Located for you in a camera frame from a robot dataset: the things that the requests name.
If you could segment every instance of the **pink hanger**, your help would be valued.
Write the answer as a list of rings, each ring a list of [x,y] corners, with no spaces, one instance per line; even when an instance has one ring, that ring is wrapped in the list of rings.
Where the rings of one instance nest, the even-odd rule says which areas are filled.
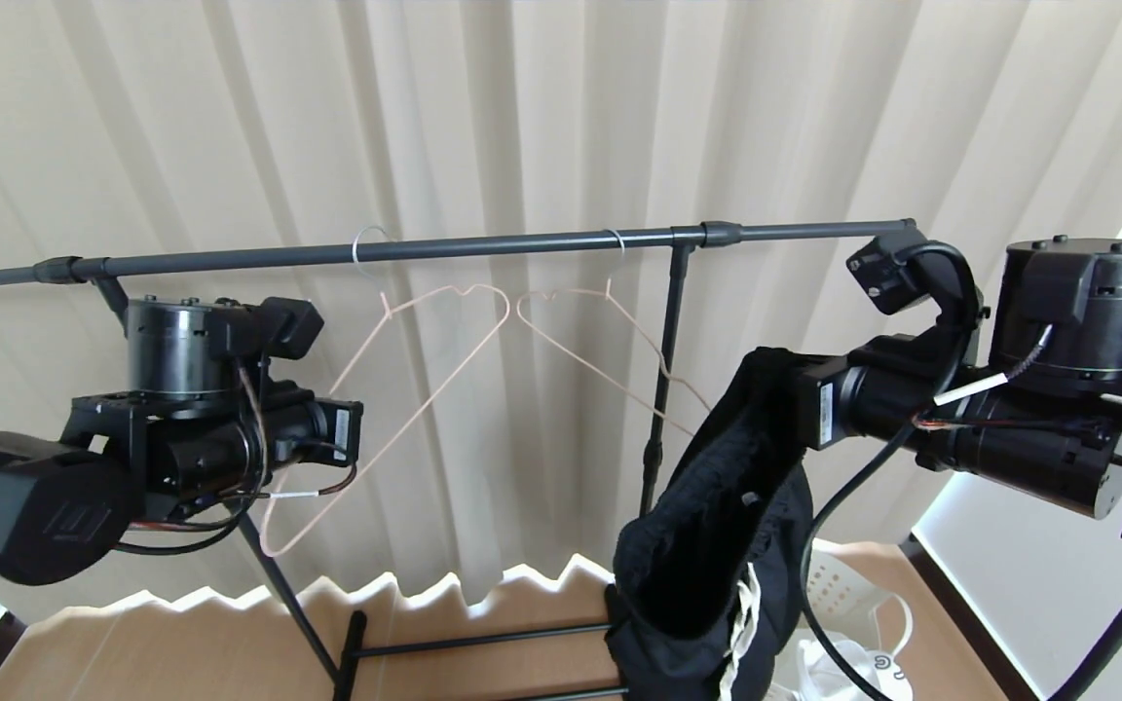
[[[367,227],[365,228],[365,230],[358,232],[358,236],[356,236],[355,240],[352,240],[352,261],[356,262],[356,265],[358,266],[358,271],[360,271],[361,275],[365,275],[366,277],[375,280],[375,283],[378,283],[379,280],[375,279],[374,277],[370,276],[370,274],[366,274],[366,271],[361,269],[361,262],[358,261],[358,240],[361,239],[362,233],[366,233],[366,231],[369,230],[377,230],[379,232],[384,231],[383,228],[376,225],[376,227]],[[384,305],[384,315],[381,316],[381,319],[379,319],[379,323],[375,324],[375,329],[371,329],[370,335],[367,336],[366,340],[361,342],[361,347],[358,348],[356,353],[352,354],[352,358],[349,359],[349,363],[346,365],[343,371],[340,372],[340,376],[337,377],[334,382],[331,382],[331,389],[329,390],[329,396],[335,394],[335,390],[340,388],[340,385],[342,385],[343,378],[349,376],[349,372],[352,371],[352,367],[355,367],[358,363],[358,360],[361,359],[361,356],[366,353],[366,348],[370,345],[370,342],[374,341],[375,336],[379,335],[379,332],[383,331],[384,325],[386,325],[388,321],[394,319],[394,316],[396,316],[401,312],[404,312],[413,306],[419,305],[420,302],[424,302],[427,298],[435,297],[436,294],[441,294],[442,292],[452,292],[454,294],[458,294],[459,297],[465,297],[468,296],[468,294],[470,294],[471,292],[475,292],[476,289],[486,289],[487,292],[493,292],[496,294],[496,296],[500,297],[505,302],[505,313],[502,316],[499,316],[499,321],[496,322],[496,325],[494,325],[490,332],[487,333],[485,338],[482,338],[482,341],[480,341],[479,344],[476,345],[476,348],[473,348],[470,354],[465,357],[461,363],[459,363],[458,367],[456,367],[453,372],[450,372],[449,377],[445,377],[444,381],[441,381],[439,387],[435,387],[435,391],[432,391],[432,395],[427,396],[426,400],[424,400],[424,403],[420,405],[420,407],[417,408],[417,412],[414,412],[413,416],[410,417],[410,421],[406,421],[405,425],[403,425],[401,430],[397,430],[396,434],[393,434],[392,439],[387,440],[387,443],[379,449],[378,453],[375,453],[374,456],[370,458],[370,461],[366,461],[366,464],[360,467],[359,473],[357,474],[357,478],[355,478],[355,483],[357,482],[357,480],[361,479],[361,476],[366,474],[366,471],[370,470],[370,468],[375,465],[375,462],[379,461],[379,458],[381,458],[384,453],[386,453],[387,450],[392,448],[393,444],[395,444],[397,440],[401,439],[402,435],[405,434],[405,432],[410,428],[410,426],[414,425],[414,422],[416,422],[417,418],[423,415],[423,412],[427,409],[427,407],[431,407],[432,403],[435,403],[436,396],[440,396],[441,391],[444,391],[444,387],[448,387],[449,382],[453,381],[453,378],[458,377],[458,373],[463,371],[463,369],[467,368],[468,365],[470,365],[470,360],[476,358],[476,356],[479,354],[479,351],[484,350],[484,347],[486,347],[487,343],[496,335],[496,333],[499,332],[499,328],[503,328],[503,325],[505,325],[505,322],[508,321],[508,314],[511,314],[511,303],[508,303],[508,296],[506,296],[503,289],[499,289],[498,287],[493,287],[493,285],[489,284],[472,284],[470,287],[465,289],[460,289],[458,287],[454,287],[454,285],[449,284],[444,285],[444,287],[432,289],[432,292],[427,292],[426,294],[423,294],[423,296],[411,298],[410,302],[405,302],[402,305],[397,306],[389,306],[387,302],[387,294],[384,293],[383,287],[379,288],[379,299],[380,302],[383,302]],[[348,487],[341,489],[339,492],[335,492],[335,496],[329,499],[327,505],[323,506],[323,509],[321,509],[320,513],[315,514],[314,518],[310,519],[309,523],[304,525],[302,529],[298,531],[297,535],[293,536],[293,538],[291,538],[289,542],[285,543],[284,546],[272,547],[267,543],[267,533],[270,527],[270,515],[276,509],[276,502],[280,498],[288,498],[288,497],[318,497],[316,491],[285,492],[284,483],[286,482],[286,480],[288,480],[288,470],[282,471],[282,473],[279,474],[279,483],[277,485],[275,491],[270,494],[270,498],[268,498],[267,500],[267,510],[266,513],[263,514],[263,532],[258,535],[258,545],[263,547],[263,553],[266,553],[270,557],[280,556],[284,553],[288,553],[289,550],[293,550],[293,546],[297,545],[300,538],[306,535],[306,533],[311,532],[311,529],[315,527],[315,524],[320,523],[320,519],[323,518],[323,516],[331,510],[331,507],[335,506],[337,501],[339,501],[340,498],[343,498],[343,496],[348,494],[349,491],[348,487],[351,487],[351,485],[348,485]]]
[[[620,261],[617,265],[617,268],[619,268],[620,266],[623,266],[623,262],[626,261],[626,242],[624,242],[623,240],[623,234],[620,234],[618,230],[615,230],[615,228],[609,228],[609,230],[606,231],[610,231],[611,234],[616,236],[617,243],[619,243],[620,247],[623,248],[623,259],[620,259]],[[513,305],[513,310],[517,312],[517,319],[521,319],[522,323],[525,323],[527,328],[531,328],[531,331],[537,333],[539,336],[544,339],[544,341],[548,341],[552,345],[557,345],[558,348],[560,348],[562,353],[564,353],[565,356],[570,356],[574,360],[579,360],[579,362],[582,363],[586,368],[588,368],[589,371],[596,372],[598,373],[598,376],[608,380],[609,385],[617,387],[617,389],[623,390],[623,394],[629,396],[629,398],[636,400],[636,403],[642,404],[643,407],[650,409],[650,412],[655,414],[655,416],[664,418],[664,421],[669,422],[669,424],[677,427],[678,431],[681,431],[687,435],[693,436],[695,432],[689,430],[689,427],[682,426],[677,421],[673,421],[673,418],[664,416],[664,414],[662,412],[659,412],[647,399],[643,399],[642,396],[633,394],[633,391],[628,387],[624,386],[623,382],[619,382],[616,379],[610,378],[609,375],[603,371],[600,368],[597,368],[596,366],[588,363],[586,359],[583,359],[578,353],[574,353],[573,350],[569,350],[569,348],[562,345],[561,342],[559,342],[555,338],[552,338],[548,333],[544,333],[542,329],[537,328],[537,325],[535,325],[534,323],[531,323],[531,320],[527,320],[526,315],[522,313],[522,301],[535,296],[543,297],[544,302],[551,302],[553,298],[557,297],[558,294],[567,294],[567,293],[587,294],[587,296],[605,298],[605,301],[610,303],[610,305],[613,305],[615,310],[617,310],[633,325],[633,328],[635,328],[635,331],[637,331],[638,334],[643,339],[645,339],[645,341],[649,342],[649,344],[652,347],[652,351],[655,351],[655,357],[657,357],[657,360],[660,362],[659,367],[661,369],[661,373],[663,373],[664,377],[669,378],[669,380],[675,381],[678,382],[678,385],[681,385],[682,387],[687,387],[687,389],[690,390],[690,394],[695,395],[696,399],[699,399],[700,404],[703,404],[705,409],[708,409],[708,412],[712,412],[712,406],[705,402],[703,396],[700,396],[699,391],[696,390],[696,388],[692,387],[689,381],[669,372],[669,368],[666,367],[666,365],[664,365],[664,353],[662,353],[661,347],[655,341],[652,341],[652,338],[649,335],[649,333],[643,331],[643,328],[641,328],[640,323],[637,323],[635,316],[629,314],[629,312],[626,311],[626,307],[620,306],[620,303],[617,302],[617,298],[614,298],[614,294],[611,294],[611,285],[614,285],[614,274],[615,271],[617,271],[617,268],[614,268],[614,270],[609,273],[609,278],[605,280],[605,292],[596,292],[595,289],[576,289],[576,288],[553,289],[553,292],[534,292],[533,289],[532,292],[522,294],[522,296],[517,298],[515,305]]]

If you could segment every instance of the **curtain fold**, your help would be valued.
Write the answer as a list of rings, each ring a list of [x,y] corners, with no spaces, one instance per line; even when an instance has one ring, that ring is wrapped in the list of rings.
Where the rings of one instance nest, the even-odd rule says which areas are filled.
[[[1080,3],[0,4],[0,267],[50,256],[682,225],[916,218],[997,290],[1011,240],[1122,223],[1122,1]],[[365,240],[375,236],[368,233]],[[859,240],[699,251],[675,367],[708,399],[745,351],[845,353],[917,332],[843,269]],[[311,298],[327,320],[280,377],[324,394],[381,310],[444,284],[601,288],[660,333],[668,251],[558,253],[129,278],[160,297]],[[420,305],[338,395],[378,452],[498,319],[490,294]],[[531,319],[637,395],[655,359],[597,298]],[[0,288],[0,430],[55,436],[75,395],[119,389],[123,341],[88,288]],[[680,387],[669,415],[705,411]],[[456,572],[476,601],[525,562],[607,563],[636,514],[651,414],[511,320],[282,566],[406,594]],[[660,486],[687,436],[668,427]],[[876,449],[808,459],[821,505]],[[289,482],[329,483],[293,468]],[[898,542],[941,487],[899,455],[827,536]],[[272,541],[320,502],[286,501]],[[162,536],[155,536],[160,541]],[[0,581],[27,621],[148,587],[259,584],[234,538],[108,556],[45,589]]]

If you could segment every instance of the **metal hook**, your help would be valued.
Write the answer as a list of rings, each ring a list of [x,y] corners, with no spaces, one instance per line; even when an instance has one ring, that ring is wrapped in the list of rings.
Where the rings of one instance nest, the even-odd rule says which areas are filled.
[[[358,242],[361,240],[361,234],[368,231],[378,231],[379,233],[384,234],[384,239],[387,240],[394,240],[394,239],[390,234],[387,233],[387,231],[384,231],[384,227],[381,225],[361,227],[361,231],[358,232],[358,236],[352,237],[352,246],[349,251],[351,252],[352,256],[352,265],[355,265],[358,268],[358,274],[360,274],[361,277],[369,279],[370,283],[374,283],[375,287],[379,289],[379,295],[383,296],[384,294],[383,280],[379,280],[378,277],[368,274],[368,271],[366,271],[365,268],[361,267],[361,261],[358,259]]]
[[[605,297],[611,298],[611,292],[614,290],[614,275],[617,274],[623,266],[626,265],[626,240],[623,239],[623,232],[616,230],[616,228],[606,228],[607,232],[617,237],[617,245],[623,248],[623,257],[617,259],[617,265],[609,270],[609,276],[605,278]]]

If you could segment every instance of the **wooden floor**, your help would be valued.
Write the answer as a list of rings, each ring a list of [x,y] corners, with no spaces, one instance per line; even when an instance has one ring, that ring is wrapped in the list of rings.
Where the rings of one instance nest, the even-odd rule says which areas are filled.
[[[1001,700],[978,657],[896,547],[843,546],[840,556],[916,614],[900,655],[918,701]],[[303,593],[329,649],[339,652],[353,609],[369,616],[366,646],[459,638],[605,620],[607,573],[578,559],[560,582],[527,568],[506,574],[489,598],[465,607],[458,582],[406,599],[384,577],[353,594],[330,582]],[[884,608],[898,638],[901,616]],[[614,686],[617,671],[600,633],[362,661],[355,701],[489,701]],[[284,608],[259,589],[239,600],[209,590],[167,603],[139,594],[105,609],[65,609],[31,626],[0,670],[0,701],[327,700],[329,679]]]

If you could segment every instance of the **garment rack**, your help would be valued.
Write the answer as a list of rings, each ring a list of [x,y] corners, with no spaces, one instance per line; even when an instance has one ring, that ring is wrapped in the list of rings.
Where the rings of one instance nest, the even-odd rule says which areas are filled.
[[[521,253],[552,253],[562,251],[601,251],[609,248],[672,248],[669,258],[669,288],[664,307],[664,331],[661,334],[663,367],[657,369],[655,381],[655,409],[661,414],[666,409],[669,376],[673,369],[673,349],[678,338],[678,322],[682,314],[682,292],[687,277],[687,265],[696,248],[721,248],[748,240],[804,240],[847,239],[847,237],[872,237],[895,233],[916,225],[911,219],[891,219],[881,222],[808,223],[807,225],[737,225],[730,222],[703,222],[700,225],[664,228],[641,228],[641,230],[579,231],[567,233],[515,234],[470,237],[470,239],[435,240],[390,240],[386,243],[358,246],[361,262],[419,261],[426,258],[459,258],[472,256],[504,256]],[[236,251],[210,251],[195,253],[162,253],[156,256],[131,256],[123,258],[81,258],[66,256],[48,258],[34,266],[0,269],[0,285],[4,284],[93,284],[102,294],[107,306],[123,320],[129,304],[128,294],[119,278],[126,276],[186,274],[186,271],[236,270],[248,268],[275,268],[294,266],[324,266],[353,262],[351,246],[288,246],[277,248],[236,249]],[[640,515],[651,509],[652,494],[660,473],[663,450],[661,435],[663,418],[653,414],[649,440],[643,446],[643,483],[640,492]],[[362,647],[366,634],[366,614],[355,611],[349,617],[349,627],[340,652],[339,662],[331,657],[321,642],[314,626],[293,592],[288,580],[280,572],[275,559],[263,553],[258,544],[258,528],[251,519],[240,520],[240,533],[267,573],[268,582],[276,596],[297,622],[306,643],[333,683],[333,701],[349,701],[358,673],[358,661],[366,657],[386,655],[408,655],[408,653],[451,649],[473,645],[511,643],[515,639],[551,638],[557,635],[573,635],[608,630],[610,622],[549,627],[540,630],[511,630],[496,635],[472,636],[472,638],[435,639],[435,642]],[[605,591],[606,608],[610,608],[614,585]],[[508,698],[504,701],[571,701],[579,698],[609,698],[626,693],[626,686],[588,689],[542,697]]]

